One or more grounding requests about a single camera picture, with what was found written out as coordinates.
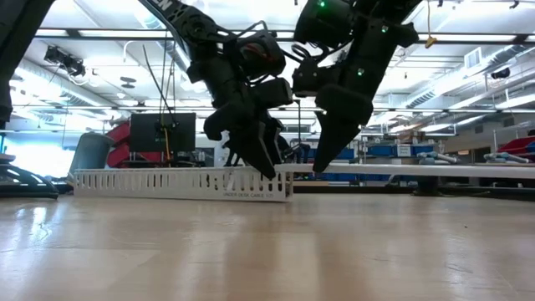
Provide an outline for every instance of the fluorescent light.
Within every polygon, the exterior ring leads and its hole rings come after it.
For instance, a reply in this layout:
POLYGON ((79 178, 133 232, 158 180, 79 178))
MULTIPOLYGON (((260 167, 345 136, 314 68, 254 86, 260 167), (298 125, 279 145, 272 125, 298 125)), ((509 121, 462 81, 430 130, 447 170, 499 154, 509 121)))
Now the fluorescent light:
POLYGON ((80 30, 80 35, 87 38, 171 38, 170 32, 164 30, 80 30))
POLYGON ((396 109, 396 112, 410 112, 410 113, 440 113, 441 109, 396 109))
MULTIPOLYGON (((283 125, 299 125, 299 119, 281 119, 283 125)), ((301 125, 312 125, 316 119, 301 119, 301 125)))
POLYGON ((401 132, 401 131, 404 131, 404 130, 412 130, 414 129, 416 126, 418 126, 419 124, 414 124, 414 125, 398 125, 396 127, 393 127, 390 129, 390 132, 392 133, 397 133, 397 132, 401 132))
POLYGON ((496 110, 450 110, 450 113, 496 113, 496 110))
POLYGON ((456 137, 456 136, 457 134, 447 134, 447 133, 425 134, 425 137, 456 137))
POLYGON ((436 131, 436 130, 443 130, 447 127, 451 126, 451 124, 439 124, 439 125, 428 125, 425 128, 421 129, 420 131, 436 131))
POLYGON ((456 125, 468 125, 468 124, 470 124, 470 123, 472 123, 472 122, 474 122, 476 120, 479 120, 481 118, 483 118, 483 115, 476 116, 476 117, 471 117, 471 118, 465 119, 465 120, 463 120, 461 122, 457 122, 456 125))
POLYGON ((509 108, 513 108, 519 105, 528 104, 532 101, 535 101, 535 94, 516 97, 508 101, 502 102, 501 104, 496 106, 496 109, 499 109, 499 110, 509 109, 509 108))
POLYGON ((36 35, 49 37, 68 37, 69 34, 63 29, 38 29, 36 35))
MULTIPOLYGON (((446 34, 431 33, 433 38, 444 42, 511 42, 517 36, 515 34, 446 34)), ((420 41, 427 41, 428 34, 418 34, 420 41)))

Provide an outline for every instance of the black monitor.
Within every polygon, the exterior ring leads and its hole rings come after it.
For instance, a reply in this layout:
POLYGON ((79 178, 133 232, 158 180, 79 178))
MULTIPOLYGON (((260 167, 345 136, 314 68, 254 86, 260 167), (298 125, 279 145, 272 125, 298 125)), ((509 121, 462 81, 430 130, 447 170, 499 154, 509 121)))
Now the black monitor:
MULTIPOLYGON (((161 114, 133 114, 130 121, 130 151, 166 151, 166 134, 158 130, 161 114)), ((170 151, 195 150, 195 113, 174 114, 178 126, 168 130, 170 151)), ((171 114, 163 114, 164 125, 170 129, 171 114)))

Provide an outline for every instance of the blue bin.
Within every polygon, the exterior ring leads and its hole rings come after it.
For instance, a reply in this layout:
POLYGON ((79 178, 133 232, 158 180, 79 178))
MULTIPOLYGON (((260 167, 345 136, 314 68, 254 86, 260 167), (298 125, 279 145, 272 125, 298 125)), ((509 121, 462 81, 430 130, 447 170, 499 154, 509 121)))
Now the blue bin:
POLYGON ((392 145, 375 145, 368 148, 370 156, 393 156, 394 147, 392 145))

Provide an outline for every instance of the wooden floor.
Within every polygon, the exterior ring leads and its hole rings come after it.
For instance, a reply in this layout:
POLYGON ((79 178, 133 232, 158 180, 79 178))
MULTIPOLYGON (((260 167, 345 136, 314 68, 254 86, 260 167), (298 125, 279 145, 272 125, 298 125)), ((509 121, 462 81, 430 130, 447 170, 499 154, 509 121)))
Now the wooden floor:
POLYGON ((535 202, 0 202, 0 300, 535 300, 535 202))

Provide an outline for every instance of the slotted plastic channel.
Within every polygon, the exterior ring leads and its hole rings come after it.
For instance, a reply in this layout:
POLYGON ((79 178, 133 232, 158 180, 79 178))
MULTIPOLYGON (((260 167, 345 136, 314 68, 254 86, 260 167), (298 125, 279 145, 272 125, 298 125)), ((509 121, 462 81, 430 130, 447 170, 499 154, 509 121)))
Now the slotted plastic channel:
POLYGON ((269 180, 251 167, 78 170, 81 197, 143 197, 183 200, 288 202, 291 172, 269 180))

